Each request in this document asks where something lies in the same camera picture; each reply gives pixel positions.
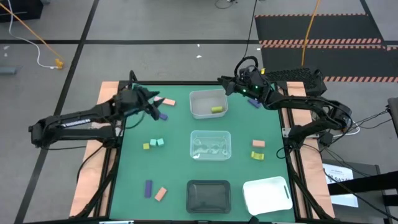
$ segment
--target small block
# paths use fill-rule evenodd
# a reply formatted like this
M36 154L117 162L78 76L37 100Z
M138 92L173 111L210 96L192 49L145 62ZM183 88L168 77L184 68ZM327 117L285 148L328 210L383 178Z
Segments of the small block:
M164 145L163 139L158 139L158 140L157 140L157 145L158 145L158 146L163 146L163 145Z
M256 152L252 151L251 152L251 157L252 157L252 159L255 159L255 160L260 160L260 161L264 160L264 154L263 153L256 153Z
M164 104L174 106L175 105L175 100L170 100L170 99L164 99L163 101Z
M168 116L166 114L160 114L159 118L165 121L167 120Z
M161 187L160 190L157 192L155 199L159 202L162 200L164 195L166 194L166 189L164 187Z
M265 147L266 146L266 142L265 141L261 141L261 140L253 140L253 146L254 147Z
M221 113L223 112L223 107L222 106L214 106L211 108L212 113Z
M248 99L248 102L251 105L255 106L256 108L260 108L260 106L261 106L261 103L257 102L257 100L254 100L254 99Z
M144 149L149 149L149 143L144 143L143 148Z
M149 141L150 146L156 146L156 139L151 139Z
M145 198L150 198L152 195L152 181L146 180L145 181Z

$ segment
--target white tray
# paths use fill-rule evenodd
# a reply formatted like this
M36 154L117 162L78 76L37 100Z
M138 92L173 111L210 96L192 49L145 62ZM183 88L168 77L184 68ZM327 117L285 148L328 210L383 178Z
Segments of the white tray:
M243 196L251 215L288 210L293 207L289 187L283 177L247 181L243 184Z

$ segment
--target orange cable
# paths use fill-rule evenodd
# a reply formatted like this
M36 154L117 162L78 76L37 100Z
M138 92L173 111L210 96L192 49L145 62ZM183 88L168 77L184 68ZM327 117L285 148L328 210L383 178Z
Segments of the orange cable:
M303 54L301 55L301 66L304 66L305 47L307 46L307 39L308 39L308 35L310 34L313 18L315 17L315 14L317 13L318 6L319 6L320 2L321 2L321 0L317 0L317 5L315 6L315 9L313 10L310 25L308 26L308 29L307 29L307 34L305 34L304 45L303 45Z
M26 27L26 29L28 29L33 35L35 35L39 40L41 40L43 42L43 44L50 49L56 56L60 57L63 60L63 57L61 55L59 55L56 51L54 51L41 37L39 37L39 35L37 35L28 25L26 25L18 16L16 16L14 13L12 13L6 6L4 6L3 4L0 3L0 6L6 10L9 14L11 14L12 16L14 16L19 22L22 23L22 25L24 25Z

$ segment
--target white cable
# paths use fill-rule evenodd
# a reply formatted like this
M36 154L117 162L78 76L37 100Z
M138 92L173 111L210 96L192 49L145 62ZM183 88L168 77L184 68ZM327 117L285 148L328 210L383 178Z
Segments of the white cable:
M353 121L353 120L351 120L354 124L355 124L355 126L356 126L356 132L354 132L354 133L347 133L346 135L348 136L348 135L354 135L354 134L358 134L360 131L361 131L361 128L358 126L358 124L355 122L355 121ZM342 136L343 134L338 134L338 135L335 135L335 136L333 136L334 138L337 138L337 137L340 137L340 136Z
M9 7L10 11L11 11L12 13L14 13L14 12L12 11L11 1L10 1L10 0L8 0L8 7ZM45 66L45 65L42 65L42 64L39 62L39 59L40 59L40 48L39 48L39 46L38 46L37 44L35 44L35 43L33 43L33 42L31 42L31 41L29 41L29 40L27 40L27 39L23 39L22 37L16 37L16 36L14 36L14 34L12 34L12 32L11 32L12 22L14 22L14 16L11 15L11 21L10 21L10 26L9 26L9 28L8 28L8 33L10 33L11 36L13 36L13 37L15 37L15 38L17 38L17 39L24 40L24 41L26 41L26 42L28 42L28 43L33 44L34 46L36 46L36 48L37 48L37 64L38 64L38 65L40 65L40 66L43 67L43 68L55 69L55 66Z

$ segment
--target teal cube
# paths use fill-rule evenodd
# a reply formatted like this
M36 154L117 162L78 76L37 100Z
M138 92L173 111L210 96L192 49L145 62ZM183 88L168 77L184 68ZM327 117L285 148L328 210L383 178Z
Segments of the teal cube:
M157 145L158 145L158 146L163 146L163 145L164 145L163 139L158 139L158 140L157 140Z
M149 141L150 146L156 146L156 139L151 139Z

